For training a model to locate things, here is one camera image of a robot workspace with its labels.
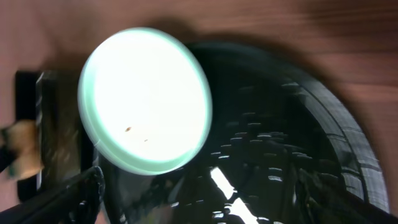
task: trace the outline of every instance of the plastic lid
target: plastic lid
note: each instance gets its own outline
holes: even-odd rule
[[[211,125],[200,64],[177,39],[150,28],[123,30],[97,47],[81,72],[78,103],[100,153],[142,175],[186,164]]]

